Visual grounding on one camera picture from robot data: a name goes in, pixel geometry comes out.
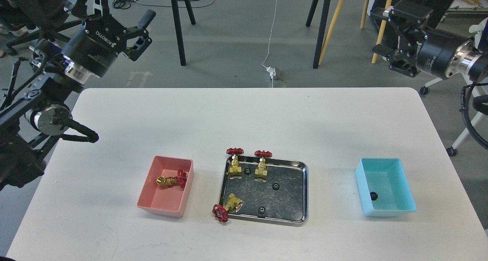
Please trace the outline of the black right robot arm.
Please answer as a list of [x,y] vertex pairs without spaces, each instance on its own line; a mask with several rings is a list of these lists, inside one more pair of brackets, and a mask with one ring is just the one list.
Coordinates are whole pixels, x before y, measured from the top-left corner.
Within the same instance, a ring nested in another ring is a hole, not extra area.
[[467,85],[461,91],[462,120],[467,132],[483,147],[487,141],[474,128],[475,119],[469,117],[472,104],[478,115],[487,114],[487,95],[480,95],[476,87],[486,86],[487,78],[487,21],[470,27],[474,37],[463,37],[427,25],[432,9],[401,0],[388,8],[375,8],[375,19],[392,26],[398,36],[396,49],[377,44],[372,51],[385,57],[390,70],[415,77],[426,72],[439,80],[461,74]]

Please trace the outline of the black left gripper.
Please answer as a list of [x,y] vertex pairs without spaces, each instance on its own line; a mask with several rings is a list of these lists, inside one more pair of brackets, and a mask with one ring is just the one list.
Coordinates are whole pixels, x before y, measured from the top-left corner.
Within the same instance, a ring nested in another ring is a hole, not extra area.
[[64,74],[70,78],[101,78],[119,53],[136,61],[152,43],[148,26],[155,11],[147,10],[131,28],[111,16],[108,0],[68,0],[67,13],[83,22],[61,52],[67,63]]

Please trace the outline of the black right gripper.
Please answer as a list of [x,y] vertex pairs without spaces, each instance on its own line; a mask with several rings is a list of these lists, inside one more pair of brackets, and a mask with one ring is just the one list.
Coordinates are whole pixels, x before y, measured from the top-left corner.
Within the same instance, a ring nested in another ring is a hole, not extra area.
[[456,64],[460,60],[454,58],[470,38],[440,29],[429,30],[427,22],[432,13],[431,8],[408,0],[372,10],[373,18],[385,21],[393,28],[395,35],[404,37],[408,42],[422,43],[416,58],[411,52],[401,52],[382,44],[373,47],[373,53],[386,58],[389,70],[408,77],[416,77],[422,71],[441,79],[458,73]]

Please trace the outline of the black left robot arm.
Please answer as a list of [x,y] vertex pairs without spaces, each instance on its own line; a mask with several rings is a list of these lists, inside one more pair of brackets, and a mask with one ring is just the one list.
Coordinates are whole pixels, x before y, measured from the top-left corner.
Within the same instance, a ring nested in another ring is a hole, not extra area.
[[40,37],[35,72],[14,90],[19,63],[1,105],[1,188],[23,187],[44,174],[44,158],[59,139],[95,143],[99,136],[73,120],[65,100],[91,77],[102,78],[119,54],[136,61],[151,44],[148,10],[127,28],[108,0],[13,0]]

